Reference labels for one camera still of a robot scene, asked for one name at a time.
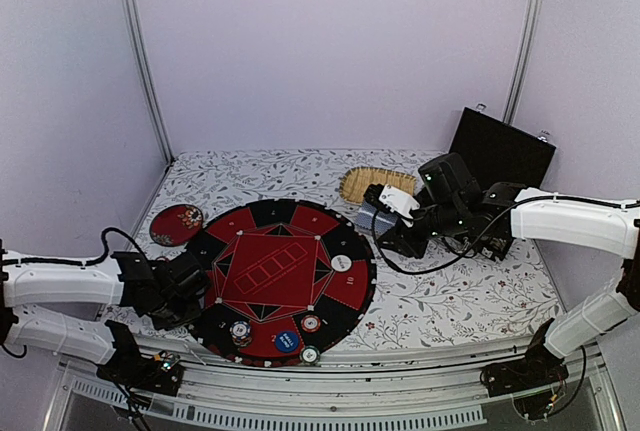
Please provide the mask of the blue white poker chip stack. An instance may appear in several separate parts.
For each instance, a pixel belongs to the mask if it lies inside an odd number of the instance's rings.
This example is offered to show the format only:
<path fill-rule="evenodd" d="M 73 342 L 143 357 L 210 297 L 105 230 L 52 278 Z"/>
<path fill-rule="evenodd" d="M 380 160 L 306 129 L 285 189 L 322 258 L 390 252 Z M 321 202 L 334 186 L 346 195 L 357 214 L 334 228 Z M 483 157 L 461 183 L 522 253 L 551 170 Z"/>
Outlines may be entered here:
<path fill-rule="evenodd" d="M 253 340 L 252 328 L 249 321 L 235 321 L 229 328 L 232 343 L 237 348 L 249 346 Z"/>

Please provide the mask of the round red black poker mat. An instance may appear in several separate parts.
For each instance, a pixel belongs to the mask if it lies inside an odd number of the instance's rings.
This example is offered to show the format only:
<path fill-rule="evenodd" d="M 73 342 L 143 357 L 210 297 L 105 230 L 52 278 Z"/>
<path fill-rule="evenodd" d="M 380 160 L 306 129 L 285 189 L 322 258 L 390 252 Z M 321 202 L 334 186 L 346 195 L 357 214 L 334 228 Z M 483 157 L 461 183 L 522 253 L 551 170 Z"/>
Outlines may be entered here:
<path fill-rule="evenodd" d="M 377 270 L 368 240 L 347 218 L 310 201 L 268 199 L 234 208 L 207 224 L 185 249 L 211 282 L 189 332 L 202 347 L 235 363 L 293 366 L 302 363 L 305 346 L 322 355 L 357 327 L 374 297 Z M 331 268 L 339 254 L 353 261 L 348 272 Z M 302 330 L 308 314 L 320 318 L 317 332 Z M 229 333 L 239 320 L 252 328 L 245 348 L 234 346 Z M 285 330 L 300 339 L 288 354 L 274 345 Z"/>

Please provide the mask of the blue small blind button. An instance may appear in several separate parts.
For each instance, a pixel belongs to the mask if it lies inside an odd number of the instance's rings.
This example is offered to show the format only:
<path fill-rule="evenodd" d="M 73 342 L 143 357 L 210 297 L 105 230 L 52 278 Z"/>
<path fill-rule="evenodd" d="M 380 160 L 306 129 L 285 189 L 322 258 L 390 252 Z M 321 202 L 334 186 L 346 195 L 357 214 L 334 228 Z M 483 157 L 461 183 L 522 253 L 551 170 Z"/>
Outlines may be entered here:
<path fill-rule="evenodd" d="M 300 339 L 296 332 L 292 330 L 285 330 L 276 335 L 274 345 L 279 352 L 288 354 L 298 349 Z"/>

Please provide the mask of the white dealer button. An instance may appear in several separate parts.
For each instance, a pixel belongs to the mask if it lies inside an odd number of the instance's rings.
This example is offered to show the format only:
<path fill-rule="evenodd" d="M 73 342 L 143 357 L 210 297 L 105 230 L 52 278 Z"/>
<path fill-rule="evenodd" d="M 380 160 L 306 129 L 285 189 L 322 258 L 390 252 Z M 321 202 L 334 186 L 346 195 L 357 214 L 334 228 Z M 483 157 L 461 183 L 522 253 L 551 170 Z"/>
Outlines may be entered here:
<path fill-rule="evenodd" d="M 331 268 L 335 272 L 348 272 L 353 266 L 351 258 L 344 254 L 335 255 L 331 259 Z"/>

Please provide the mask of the red white poker chip stack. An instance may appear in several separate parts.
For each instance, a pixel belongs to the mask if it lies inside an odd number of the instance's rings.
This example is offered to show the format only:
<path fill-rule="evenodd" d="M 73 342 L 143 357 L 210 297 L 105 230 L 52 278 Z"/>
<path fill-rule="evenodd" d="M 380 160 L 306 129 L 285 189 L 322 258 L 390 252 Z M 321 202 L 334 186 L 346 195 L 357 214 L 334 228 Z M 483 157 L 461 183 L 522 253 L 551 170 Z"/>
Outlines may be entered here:
<path fill-rule="evenodd" d="M 302 330 L 307 333 L 317 332 L 321 327 L 321 320 L 313 314 L 305 315 L 301 319 L 301 327 Z"/>

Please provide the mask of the green poker chip stack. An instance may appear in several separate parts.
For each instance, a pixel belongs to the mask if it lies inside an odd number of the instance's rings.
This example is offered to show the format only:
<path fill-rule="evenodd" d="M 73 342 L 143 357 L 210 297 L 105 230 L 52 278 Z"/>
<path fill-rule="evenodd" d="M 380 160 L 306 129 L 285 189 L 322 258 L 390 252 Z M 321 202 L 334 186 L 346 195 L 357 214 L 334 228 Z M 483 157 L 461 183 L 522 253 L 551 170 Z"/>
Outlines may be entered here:
<path fill-rule="evenodd" d="M 305 346 L 300 354 L 300 360 L 305 365 L 315 365 L 320 359 L 320 351 L 315 346 Z"/>

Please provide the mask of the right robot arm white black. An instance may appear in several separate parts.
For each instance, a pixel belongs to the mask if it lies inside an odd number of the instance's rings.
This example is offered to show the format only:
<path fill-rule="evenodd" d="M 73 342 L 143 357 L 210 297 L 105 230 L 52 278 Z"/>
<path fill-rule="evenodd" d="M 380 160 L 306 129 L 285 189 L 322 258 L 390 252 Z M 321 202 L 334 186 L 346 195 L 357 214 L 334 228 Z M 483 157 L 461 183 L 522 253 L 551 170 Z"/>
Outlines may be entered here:
<path fill-rule="evenodd" d="M 491 396 L 525 391 L 567 378 L 567 356 L 639 312 L 639 204 L 562 195 L 497 182 L 482 189 L 457 153 L 419 169 L 422 197 L 390 184 L 371 184 L 364 199 L 377 213 L 396 216 L 373 236 L 379 251 L 421 257 L 428 240 L 465 241 L 459 255 L 506 254 L 515 239 L 537 239 L 606 251 L 622 258 L 622 276 L 567 313 L 545 322 L 520 359 L 490 364 L 481 381 Z"/>

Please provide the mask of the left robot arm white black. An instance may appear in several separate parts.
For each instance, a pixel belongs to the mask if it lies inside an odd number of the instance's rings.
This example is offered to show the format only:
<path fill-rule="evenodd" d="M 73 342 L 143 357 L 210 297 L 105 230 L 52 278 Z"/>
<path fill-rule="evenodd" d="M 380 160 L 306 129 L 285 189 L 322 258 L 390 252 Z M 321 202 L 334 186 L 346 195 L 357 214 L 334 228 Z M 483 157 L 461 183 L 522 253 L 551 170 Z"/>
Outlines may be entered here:
<path fill-rule="evenodd" d="M 142 252 L 105 252 L 87 260 L 1 253 L 1 342 L 37 347 L 96 365 L 97 375 L 121 387 L 177 395 L 184 374 L 177 355 L 145 357 L 129 328 L 86 321 L 50 304 L 93 303 L 131 308 L 157 330 L 196 320 L 210 281 L 183 252 L 150 260 Z"/>

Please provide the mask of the red floral round dish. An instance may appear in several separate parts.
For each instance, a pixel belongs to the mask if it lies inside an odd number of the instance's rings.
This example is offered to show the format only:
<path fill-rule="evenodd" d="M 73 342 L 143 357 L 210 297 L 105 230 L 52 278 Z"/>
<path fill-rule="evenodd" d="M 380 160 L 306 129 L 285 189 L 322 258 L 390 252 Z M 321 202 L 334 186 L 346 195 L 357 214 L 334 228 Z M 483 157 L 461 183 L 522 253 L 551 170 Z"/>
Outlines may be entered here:
<path fill-rule="evenodd" d="M 160 211 L 151 221 L 151 240 L 164 247 L 187 243 L 202 228 L 203 212 L 190 204 L 177 204 Z"/>

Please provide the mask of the black poker set case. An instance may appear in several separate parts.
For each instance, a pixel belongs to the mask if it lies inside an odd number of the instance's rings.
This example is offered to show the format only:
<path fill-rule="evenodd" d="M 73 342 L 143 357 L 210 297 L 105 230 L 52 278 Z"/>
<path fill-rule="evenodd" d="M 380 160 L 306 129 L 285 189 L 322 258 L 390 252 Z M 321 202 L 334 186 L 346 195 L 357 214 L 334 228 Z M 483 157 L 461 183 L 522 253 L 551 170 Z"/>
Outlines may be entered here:
<path fill-rule="evenodd" d="M 466 237 L 475 251 L 502 260 L 513 243 L 508 209 L 521 191 L 541 186 L 555 147 L 466 108 L 450 151 L 462 158 L 471 177 L 453 198 Z"/>

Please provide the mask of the woven bamboo tray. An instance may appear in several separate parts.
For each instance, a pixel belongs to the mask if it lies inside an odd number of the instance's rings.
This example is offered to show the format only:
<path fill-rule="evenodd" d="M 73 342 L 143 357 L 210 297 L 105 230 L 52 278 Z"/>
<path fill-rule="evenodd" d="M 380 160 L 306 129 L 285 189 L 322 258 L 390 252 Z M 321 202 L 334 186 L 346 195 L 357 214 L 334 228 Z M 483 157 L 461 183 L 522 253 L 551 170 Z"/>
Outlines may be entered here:
<path fill-rule="evenodd" d="M 372 184 L 391 185 L 413 195 L 416 181 L 415 176 L 404 172 L 360 166 L 348 170 L 340 179 L 339 195 L 349 203 L 361 204 Z"/>

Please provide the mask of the aluminium frame post right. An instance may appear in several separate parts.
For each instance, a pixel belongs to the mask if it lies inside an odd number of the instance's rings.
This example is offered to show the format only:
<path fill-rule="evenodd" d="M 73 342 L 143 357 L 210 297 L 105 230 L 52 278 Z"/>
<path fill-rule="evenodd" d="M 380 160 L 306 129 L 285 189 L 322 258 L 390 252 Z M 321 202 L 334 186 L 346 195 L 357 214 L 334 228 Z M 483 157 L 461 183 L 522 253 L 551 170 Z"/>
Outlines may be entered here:
<path fill-rule="evenodd" d="M 502 117 L 502 121 L 507 125 L 513 125 L 515 121 L 542 5 L 543 0 L 527 0 L 515 67 Z"/>

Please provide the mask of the aluminium frame post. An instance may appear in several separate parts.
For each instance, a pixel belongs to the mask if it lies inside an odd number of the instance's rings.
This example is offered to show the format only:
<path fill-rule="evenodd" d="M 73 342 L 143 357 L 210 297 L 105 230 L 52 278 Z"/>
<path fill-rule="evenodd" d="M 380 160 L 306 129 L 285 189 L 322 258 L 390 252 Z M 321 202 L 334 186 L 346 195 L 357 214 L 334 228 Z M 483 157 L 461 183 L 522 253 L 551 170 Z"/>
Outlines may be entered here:
<path fill-rule="evenodd" d="M 153 82 L 137 0 L 121 0 L 121 2 L 151 126 L 164 161 L 171 164 L 175 159 L 174 152 Z"/>
<path fill-rule="evenodd" d="M 515 67 L 502 117 L 502 121 L 507 125 L 513 125 L 515 121 L 542 5 L 543 0 L 527 0 Z"/>

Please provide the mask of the aluminium front rail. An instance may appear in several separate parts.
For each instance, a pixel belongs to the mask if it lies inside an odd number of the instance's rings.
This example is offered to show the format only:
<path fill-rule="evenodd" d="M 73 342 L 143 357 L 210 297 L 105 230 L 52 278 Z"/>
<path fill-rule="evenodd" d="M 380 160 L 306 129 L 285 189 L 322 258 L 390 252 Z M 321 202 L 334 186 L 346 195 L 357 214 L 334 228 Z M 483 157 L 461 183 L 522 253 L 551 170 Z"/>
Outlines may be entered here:
<path fill-rule="evenodd" d="M 482 369 L 519 358 L 523 338 L 396 350 L 331 350 L 315 366 L 253 368 L 192 341 L 143 336 L 185 369 L 178 394 L 148 394 L 151 430 L 623 430 L 626 421 L 599 347 L 567 361 L 554 411 L 551 386 L 493 396 Z"/>

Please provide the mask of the aluminium frame post left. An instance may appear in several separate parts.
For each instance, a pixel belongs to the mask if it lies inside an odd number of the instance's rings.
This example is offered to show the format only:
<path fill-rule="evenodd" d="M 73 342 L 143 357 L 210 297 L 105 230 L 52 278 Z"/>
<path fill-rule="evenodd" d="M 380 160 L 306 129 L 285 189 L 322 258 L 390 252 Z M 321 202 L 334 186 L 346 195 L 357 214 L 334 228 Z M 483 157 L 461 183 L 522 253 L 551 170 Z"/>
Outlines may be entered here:
<path fill-rule="evenodd" d="M 121 2 L 151 126 L 164 161 L 171 164 L 175 159 L 174 152 L 153 82 L 137 0 L 121 0 Z"/>

